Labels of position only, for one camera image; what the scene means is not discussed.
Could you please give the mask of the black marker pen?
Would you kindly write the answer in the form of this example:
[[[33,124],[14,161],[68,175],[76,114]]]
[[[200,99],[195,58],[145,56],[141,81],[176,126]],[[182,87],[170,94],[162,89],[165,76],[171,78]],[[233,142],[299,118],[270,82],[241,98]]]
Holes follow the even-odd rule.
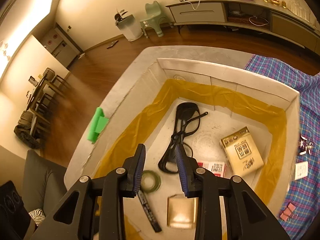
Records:
[[[138,198],[140,200],[142,208],[143,208],[143,210],[146,214],[146,217],[147,217],[150,225],[152,226],[154,232],[155,233],[161,232],[162,228],[159,225],[159,223],[157,222],[157,219],[156,219],[155,215],[153,214],[151,207],[149,206],[149,203],[147,201],[147,198],[142,190],[138,191]]]

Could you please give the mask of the blue plaid shirt cloth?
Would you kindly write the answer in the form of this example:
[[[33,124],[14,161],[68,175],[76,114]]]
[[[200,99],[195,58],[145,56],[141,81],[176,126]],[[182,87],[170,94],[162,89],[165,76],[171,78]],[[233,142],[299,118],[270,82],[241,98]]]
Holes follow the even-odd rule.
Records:
[[[319,73],[308,75],[279,59],[253,55],[245,69],[279,82],[300,93],[300,136],[312,148],[296,157],[297,163],[308,162],[308,175],[293,180],[282,204],[293,204],[294,217],[279,222],[291,239],[319,239]]]

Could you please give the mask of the dining table with chairs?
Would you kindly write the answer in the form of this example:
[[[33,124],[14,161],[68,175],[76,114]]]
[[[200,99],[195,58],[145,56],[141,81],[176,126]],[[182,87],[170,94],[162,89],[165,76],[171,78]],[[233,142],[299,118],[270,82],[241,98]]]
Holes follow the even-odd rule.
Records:
[[[14,128],[16,137],[29,148],[41,148],[41,140],[49,133],[52,106],[57,103],[55,97],[64,97],[62,87],[68,88],[69,84],[50,68],[35,82],[35,88],[28,96],[26,110]]]

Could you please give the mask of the grey tv cabinet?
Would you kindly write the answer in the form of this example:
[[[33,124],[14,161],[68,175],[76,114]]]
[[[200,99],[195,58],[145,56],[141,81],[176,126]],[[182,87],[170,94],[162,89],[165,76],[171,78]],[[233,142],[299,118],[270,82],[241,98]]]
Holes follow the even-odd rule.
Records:
[[[213,24],[283,38],[319,54],[319,30],[289,9],[261,0],[175,0],[174,25]]]

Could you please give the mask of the green tape roll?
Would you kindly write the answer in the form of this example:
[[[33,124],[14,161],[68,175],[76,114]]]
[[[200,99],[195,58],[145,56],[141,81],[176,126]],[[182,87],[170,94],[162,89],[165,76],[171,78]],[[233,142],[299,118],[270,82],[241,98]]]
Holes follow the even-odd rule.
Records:
[[[152,193],[157,191],[161,186],[161,178],[160,176],[152,171],[152,170],[145,170],[142,174],[141,180],[141,189],[145,193]]]

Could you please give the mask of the white foam box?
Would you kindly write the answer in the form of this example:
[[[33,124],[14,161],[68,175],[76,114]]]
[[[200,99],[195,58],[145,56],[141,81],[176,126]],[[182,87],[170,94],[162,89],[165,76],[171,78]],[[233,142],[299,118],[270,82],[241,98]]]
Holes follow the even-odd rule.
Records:
[[[125,199],[128,239],[193,239],[195,228],[167,226],[168,197],[183,194],[179,176],[157,164],[174,130],[180,103],[196,103],[201,113],[198,131],[186,137],[200,162],[223,161],[225,177],[233,174],[220,140],[244,128],[264,165],[243,176],[274,216],[284,202],[294,171],[300,121],[300,93],[282,82],[244,69],[187,58],[188,50],[148,48],[127,68],[102,103],[109,122],[96,143],[82,138],[65,173],[67,188],[84,175],[102,177],[146,147],[144,168],[161,178],[148,199],[162,231],[155,233],[137,198]]]

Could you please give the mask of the black glasses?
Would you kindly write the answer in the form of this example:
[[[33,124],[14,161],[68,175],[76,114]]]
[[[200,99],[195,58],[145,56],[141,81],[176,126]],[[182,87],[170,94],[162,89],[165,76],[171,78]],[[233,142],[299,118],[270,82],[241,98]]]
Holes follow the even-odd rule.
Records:
[[[181,144],[186,146],[191,151],[191,157],[193,157],[192,148],[184,142],[186,137],[189,137],[196,133],[200,127],[201,118],[208,115],[208,112],[200,113],[200,109],[196,103],[183,102],[176,108],[174,130],[170,138],[169,145],[165,150],[163,156],[158,162],[158,168],[167,174],[176,174],[177,169],[167,167],[168,164],[176,165],[176,154],[174,149],[176,145]]]

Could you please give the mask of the red white card box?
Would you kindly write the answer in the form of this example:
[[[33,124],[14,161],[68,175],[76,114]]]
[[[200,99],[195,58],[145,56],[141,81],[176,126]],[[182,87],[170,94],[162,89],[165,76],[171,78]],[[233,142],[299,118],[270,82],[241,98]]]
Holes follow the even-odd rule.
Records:
[[[223,161],[198,162],[199,167],[212,172],[216,177],[223,178],[226,171],[226,164]]]

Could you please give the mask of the zebra pattern cloth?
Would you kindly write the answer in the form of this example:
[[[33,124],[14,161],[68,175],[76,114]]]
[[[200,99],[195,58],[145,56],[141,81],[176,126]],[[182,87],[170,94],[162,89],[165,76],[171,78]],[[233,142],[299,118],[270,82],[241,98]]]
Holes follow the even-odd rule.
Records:
[[[42,209],[35,209],[33,211],[30,211],[29,215],[37,226],[39,226],[46,218],[44,211]]]

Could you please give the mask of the clear glass set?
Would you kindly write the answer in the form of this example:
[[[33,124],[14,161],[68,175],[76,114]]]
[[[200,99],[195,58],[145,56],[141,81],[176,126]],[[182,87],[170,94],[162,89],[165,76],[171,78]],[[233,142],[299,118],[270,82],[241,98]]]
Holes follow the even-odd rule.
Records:
[[[289,1],[287,8],[296,16],[310,22],[310,11],[304,9],[298,0]]]

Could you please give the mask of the green phone stand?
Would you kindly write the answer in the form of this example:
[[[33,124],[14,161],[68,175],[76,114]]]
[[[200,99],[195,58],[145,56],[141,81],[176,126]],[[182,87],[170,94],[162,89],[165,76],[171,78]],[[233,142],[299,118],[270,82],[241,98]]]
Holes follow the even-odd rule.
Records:
[[[91,124],[89,126],[87,140],[89,140],[92,143],[95,143],[100,133],[108,124],[108,122],[109,118],[107,118],[104,115],[103,109],[101,107],[97,107],[95,110],[95,114],[93,115],[93,118],[91,120]]]

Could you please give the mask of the white gold cigarette box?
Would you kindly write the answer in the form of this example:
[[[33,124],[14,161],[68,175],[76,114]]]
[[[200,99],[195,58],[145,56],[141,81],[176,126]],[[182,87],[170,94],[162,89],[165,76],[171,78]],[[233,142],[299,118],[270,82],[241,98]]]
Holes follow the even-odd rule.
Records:
[[[246,176],[263,167],[260,152],[246,127],[220,140],[234,175]]]

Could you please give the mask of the white power adapter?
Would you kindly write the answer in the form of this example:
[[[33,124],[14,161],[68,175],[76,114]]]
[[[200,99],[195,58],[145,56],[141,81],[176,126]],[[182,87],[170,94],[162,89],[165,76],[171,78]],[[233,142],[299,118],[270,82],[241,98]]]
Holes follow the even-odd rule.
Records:
[[[299,180],[308,176],[308,162],[303,161],[295,164],[295,180]]]

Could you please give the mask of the black phone on floor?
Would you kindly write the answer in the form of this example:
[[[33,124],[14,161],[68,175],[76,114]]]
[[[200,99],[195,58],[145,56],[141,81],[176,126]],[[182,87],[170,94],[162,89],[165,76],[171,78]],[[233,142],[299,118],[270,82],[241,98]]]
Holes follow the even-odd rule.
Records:
[[[118,40],[112,41],[110,44],[107,45],[107,49],[110,49],[112,47],[114,47],[116,44],[118,43]]]

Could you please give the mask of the green child chair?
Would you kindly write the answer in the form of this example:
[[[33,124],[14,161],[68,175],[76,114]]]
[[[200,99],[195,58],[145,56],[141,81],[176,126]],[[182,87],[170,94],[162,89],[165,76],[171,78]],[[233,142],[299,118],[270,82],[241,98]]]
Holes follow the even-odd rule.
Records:
[[[153,3],[146,3],[145,5],[146,18],[140,20],[140,25],[144,33],[145,38],[149,38],[146,29],[152,28],[158,37],[163,37],[163,31],[161,29],[161,23],[167,23],[171,28],[174,27],[168,16],[161,9],[160,4],[157,1]]]

